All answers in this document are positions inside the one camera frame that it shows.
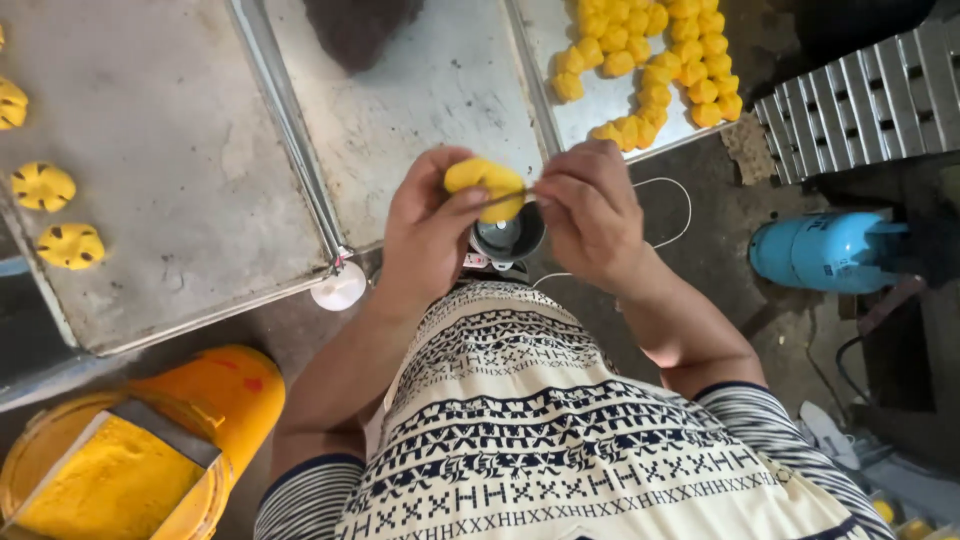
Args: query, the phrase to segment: concrete floor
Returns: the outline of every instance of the concrete floor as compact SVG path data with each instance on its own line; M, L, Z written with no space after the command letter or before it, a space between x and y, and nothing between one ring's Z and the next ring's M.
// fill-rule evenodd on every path
M773 8L764 0L728 0L721 2L721 10L727 15L726 34L744 96L755 96L772 78L781 78L784 70L799 69L796 66L803 64L797 60L798 46L787 6ZM810 400L841 418L840 407L812 363L820 366L841 400L848 403L852 392L840 382L832 358L840 344L855 335L853 323L838 320L835 297L784 291L759 282L746 257L751 233L772 215L794 216L821 209L824 203L815 196L803 196L798 187L738 186L738 171L719 135L645 160L634 166L631 174L635 182L666 176L686 186L693 205L689 231L662 248L660 255L750 338L771 389L787 410L795 413L803 400ZM646 210L647 238L652 243L683 227L686 204L677 187L654 183L638 188L637 193ZM547 246L529 262L534 277L562 271ZM621 373L639 380L659 380L655 366L633 345L612 297L572 278L547 281L541 289L584 323ZM308 293L297 294L141 352L123 373L99 380L93 387L110 386L125 377L149 376L185 361L197 350L230 342L252 345L271 356L289 385L353 313L323 311ZM852 374L862 378L862 357L858 356L858 350L851 350L848 362ZM15 427L6 431L18 432L44 405L5 415L4 424ZM0 449L11 442L10 436L0 435ZM267 486L268 462L269 441L231 494L216 538L251 537L254 509Z

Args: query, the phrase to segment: yellow bucket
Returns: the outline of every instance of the yellow bucket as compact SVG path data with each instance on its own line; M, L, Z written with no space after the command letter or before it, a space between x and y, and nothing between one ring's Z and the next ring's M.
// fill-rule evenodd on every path
M93 417L128 397L147 402L223 452L167 518L155 540L213 535L230 490L247 469L283 409L276 366L261 353L230 345L127 388L59 405L31 420L0 471L0 510L9 520Z

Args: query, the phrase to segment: stainless steel grate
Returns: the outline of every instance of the stainless steel grate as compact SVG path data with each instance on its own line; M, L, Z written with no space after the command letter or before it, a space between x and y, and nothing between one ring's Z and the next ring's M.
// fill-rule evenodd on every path
M780 179L960 149L960 17L928 21L756 104Z

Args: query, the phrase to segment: brown dough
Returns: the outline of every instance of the brown dough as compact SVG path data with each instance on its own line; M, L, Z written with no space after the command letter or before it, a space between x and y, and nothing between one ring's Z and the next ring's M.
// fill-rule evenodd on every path
M303 3L306 18L326 53L352 74L367 71L380 60L396 30L417 18L423 1L303 0Z

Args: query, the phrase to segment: striped sleeve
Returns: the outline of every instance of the striped sleeve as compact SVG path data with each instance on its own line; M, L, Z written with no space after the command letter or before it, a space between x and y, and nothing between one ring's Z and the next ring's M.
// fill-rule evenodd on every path
M811 447L769 390L748 382L721 382L694 401L755 452L820 486L845 506L872 538L893 540L870 500L833 462Z
M254 540L325 540L364 473L349 454L321 455L287 471L267 490L253 525Z

